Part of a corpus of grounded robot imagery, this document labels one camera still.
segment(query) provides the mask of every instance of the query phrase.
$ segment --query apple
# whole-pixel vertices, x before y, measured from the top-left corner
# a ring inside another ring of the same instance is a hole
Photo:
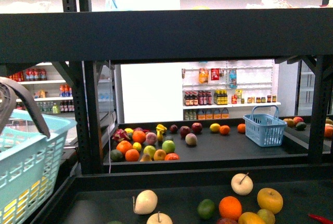
[[[174,153],[176,149],[176,145],[173,141],[167,140],[162,144],[162,150],[164,150],[167,154]]]
[[[186,135],[185,142],[190,146],[195,146],[195,145],[197,145],[198,138],[196,135],[190,133],[190,134]]]
[[[164,161],[167,153],[164,150],[157,150],[154,154],[154,161]]]
[[[173,124],[170,126],[169,130],[171,131],[172,134],[176,134],[178,131],[177,125]]]
[[[169,215],[158,212],[148,218],[147,224],[172,224],[172,220]]]
[[[257,201],[260,208],[265,208],[275,215],[279,213],[283,206],[283,198],[279,192],[271,188],[263,188],[259,190]]]
[[[293,123],[297,125],[299,122],[304,122],[303,118],[301,118],[300,116],[295,116],[293,118]]]
[[[188,126],[182,126],[180,129],[181,138],[185,138],[187,134],[191,132],[191,129]]]
[[[153,159],[155,152],[156,152],[156,148],[152,145],[147,145],[144,148],[144,154],[148,154],[151,159]]]
[[[237,221],[229,218],[220,218],[217,220],[216,224],[237,224]]]
[[[142,191],[136,198],[133,197],[133,211],[138,215],[152,213],[157,206],[157,195],[152,190]]]
[[[236,174],[231,179],[231,187],[236,194],[247,195],[253,189],[253,181],[248,176],[248,173],[245,174]]]
[[[285,121],[287,123],[288,127],[290,127],[290,128],[293,128],[295,125],[292,118],[285,118],[285,119],[283,119],[283,121]]]
[[[259,215],[266,224],[274,224],[275,223],[275,216],[272,213],[272,211],[268,210],[268,209],[261,209],[258,211],[257,215]]]
[[[154,145],[156,142],[157,142],[157,136],[156,136],[156,134],[153,133],[153,132],[149,132],[146,135],[146,143],[148,145]]]
[[[202,131],[202,124],[200,123],[193,123],[192,130],[195,134],[199,134]]]

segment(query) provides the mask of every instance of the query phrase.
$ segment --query shopping basket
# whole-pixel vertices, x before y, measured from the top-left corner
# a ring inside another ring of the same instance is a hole
[[[254,110],[260,107],[271,106],[256,106],[251,114],[243,116],[246,126],[245,135],[261,147],[281,145],[287,123],[279,119],[279,108],[274,106],[274,116],[254,114]]]
[[[32,101],[22,96],[26,106],[35,104],[30,97]],[[52,194],[67,132],[76,125],[74,120],[42,115],[35,107],[13,110],[10,119],[0,119],[24,123],[6,125],[0,135],[0,224],[23,223]],[[47,126],[47,134],[40,133],[41,126]]]

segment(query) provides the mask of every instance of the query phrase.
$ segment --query yellow fruit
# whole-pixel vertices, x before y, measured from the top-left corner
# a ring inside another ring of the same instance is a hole
[[[133,133],[133,130],[131,128],[126,128],[124,131],[126,131],[126,133]]]
[[[141,146],[141,144],[140,144],[139,142],[135,142],[135,143],[133,144],[133,149],[135,149],[135,150],[137,150],[138,152],[140,152],[141,149],[142,149],[142,146]]]
[[[212,132],[219,132],[220,131],[220,125],[219,124],[212,124],[209,128]]]
[[[245,212],[239,217],[238,224],[265,224],[265,221],[255,213]]]

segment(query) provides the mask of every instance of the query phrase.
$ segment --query lemon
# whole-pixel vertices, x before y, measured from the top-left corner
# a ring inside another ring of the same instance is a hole
[[[212,132],[219,132],[220,131],[220,125],[219,124],[212,124],[209,128]]]
[[[126,131],[126,133],[133,133],[133,130],[131,128],[126,128],[124,131]]]
[[[135,149],[135,150],[137,150],[138,152],[140,152],[141,149],[142,149],[142,146],[141,146],[141,144],[140,144],[139,142],[135,142],[135,143],[133,144],[133,149]]]

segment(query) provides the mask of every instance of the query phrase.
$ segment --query yellow apple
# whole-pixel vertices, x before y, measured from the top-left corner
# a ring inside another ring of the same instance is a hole
[[[279,213],[283,206],[282,195],[275,189],[263,188],[258,192],[257,201],[260,208],[265,208],[275,215]]]
[[[257,214],[252,212],[242,213],[238,219],[238,224],[266,224],[265,221]]]
[[[236,194],[247,195],[253,189],[253,181],[247,174],[236,174],[231,179],[231,187]]]

